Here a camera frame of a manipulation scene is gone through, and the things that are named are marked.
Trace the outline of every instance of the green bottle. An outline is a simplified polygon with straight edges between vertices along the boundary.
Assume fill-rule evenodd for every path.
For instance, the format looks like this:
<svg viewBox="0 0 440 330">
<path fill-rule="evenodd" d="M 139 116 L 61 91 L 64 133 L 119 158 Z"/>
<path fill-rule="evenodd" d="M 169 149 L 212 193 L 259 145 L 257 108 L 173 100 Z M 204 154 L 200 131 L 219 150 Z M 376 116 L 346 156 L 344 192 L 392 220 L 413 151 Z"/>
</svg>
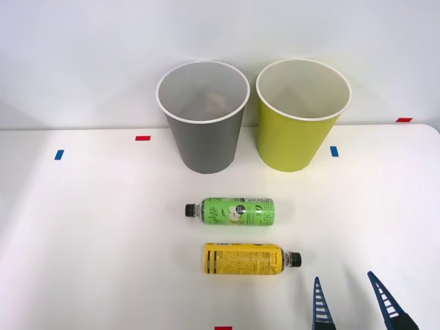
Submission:
<svg viewBox="0 0 440 330">
<path fill-rule="evenodd" d="M 208 225 L 271 226 L 275 207 L 269 198 L 206 198 L 198 205 L 186 204 L 185 215 Z"/>
</svg>

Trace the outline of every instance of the white wall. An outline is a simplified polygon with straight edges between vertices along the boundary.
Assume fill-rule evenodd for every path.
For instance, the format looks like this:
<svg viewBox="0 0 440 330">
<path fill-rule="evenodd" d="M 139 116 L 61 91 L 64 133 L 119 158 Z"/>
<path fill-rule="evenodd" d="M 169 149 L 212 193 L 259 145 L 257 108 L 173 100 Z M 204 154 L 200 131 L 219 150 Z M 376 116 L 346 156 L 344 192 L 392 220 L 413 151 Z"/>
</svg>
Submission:
<svg viewBox="0 0 440 330">
<path fill-rule="evenodd" d="M 171 67 L 217 59 L 253 84 L 290 56 L 351 81 L 339 123 L 440 129 L 439 31 L 433 0 L 2 0 L 0 129 L 165 127 L 154 92 Z"/>
</svg>

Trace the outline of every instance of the bottle cap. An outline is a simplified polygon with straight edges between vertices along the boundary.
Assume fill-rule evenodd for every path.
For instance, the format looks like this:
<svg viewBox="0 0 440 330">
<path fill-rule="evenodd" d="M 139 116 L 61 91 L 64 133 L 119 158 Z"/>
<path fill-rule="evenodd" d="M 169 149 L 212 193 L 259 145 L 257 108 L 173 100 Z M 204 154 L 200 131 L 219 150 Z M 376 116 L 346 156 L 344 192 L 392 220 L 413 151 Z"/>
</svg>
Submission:
<svg viewBox="0 0 440 330">
<path fill-rule="evenodd" d="M 290 252 L 291 266 L 290 267 L 301 267 L 303 260 L 301 259 L 301 253 Z"/>
<path fill-rule="evenodd" d="M 195 217 L 195 204 L 185 205 L 185 215 L 187 217 Z"/>
</svg>

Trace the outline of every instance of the bottle label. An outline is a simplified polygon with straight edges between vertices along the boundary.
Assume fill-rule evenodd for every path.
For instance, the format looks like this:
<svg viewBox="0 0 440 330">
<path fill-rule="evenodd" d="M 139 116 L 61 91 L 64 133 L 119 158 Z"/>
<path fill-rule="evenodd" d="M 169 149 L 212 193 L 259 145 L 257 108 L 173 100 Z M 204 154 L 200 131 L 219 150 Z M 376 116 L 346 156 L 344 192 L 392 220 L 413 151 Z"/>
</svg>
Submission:
<svg viewBox="0 0 440 330">
<path fill-rule="evenodd" d="M 283 251 L 273 244 L 205 244 L 207 274 L 276 275 L 283 270 Z"/>
<path fill-rule="evenodd" d="M 209 225 L 271 226 L 275 207 L 271 199 L 207 198 L 203 221 Z"/>
</svg>

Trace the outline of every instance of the blue tape marker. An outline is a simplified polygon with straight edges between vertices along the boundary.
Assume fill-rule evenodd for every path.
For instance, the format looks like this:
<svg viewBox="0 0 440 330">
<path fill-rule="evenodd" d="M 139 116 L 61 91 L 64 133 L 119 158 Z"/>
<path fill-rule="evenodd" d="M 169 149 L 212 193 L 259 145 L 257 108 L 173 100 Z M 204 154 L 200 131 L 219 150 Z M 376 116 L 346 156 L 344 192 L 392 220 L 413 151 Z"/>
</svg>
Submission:
<svg viewBox="0 0 440 330">
<path fill-rule="evenodd" d="M 58 150 L 55 155 L 55 160 L 61 160 L 63 153 L 64 153 L 64 150 Z"/>
<path fill-rule="evenodd" d="M 336 148 L 335 146 L 331 146 L 330 151 L 333 157 L 339 157 L 338 148 Z"/>
</svg>

